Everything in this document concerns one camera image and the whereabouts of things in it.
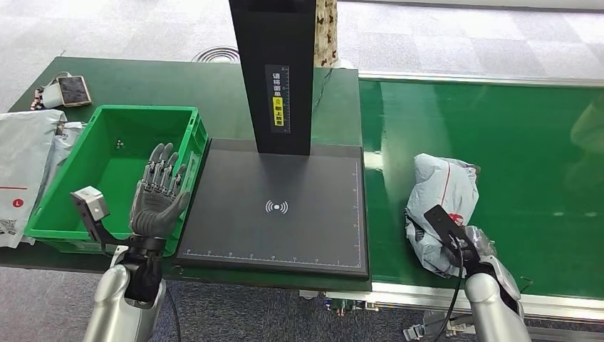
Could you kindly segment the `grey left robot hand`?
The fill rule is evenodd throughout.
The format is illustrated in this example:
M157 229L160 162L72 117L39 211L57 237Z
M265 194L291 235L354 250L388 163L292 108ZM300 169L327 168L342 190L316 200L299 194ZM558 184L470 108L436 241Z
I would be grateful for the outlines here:
M137 182L129 227L141 236L167 238L187 208L190 192L182 189L187 165L176 167L179 153L172 143L160 143L151 152Z

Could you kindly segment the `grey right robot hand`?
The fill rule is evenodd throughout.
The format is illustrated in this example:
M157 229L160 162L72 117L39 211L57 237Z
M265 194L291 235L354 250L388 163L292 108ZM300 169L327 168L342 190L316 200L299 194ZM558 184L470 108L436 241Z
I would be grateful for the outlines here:
M457 240L464 258L464 276L468 278L479 268L481 258L496 257L497 251L494 241L482 229L473 225L461 226L461 229L464 236Z

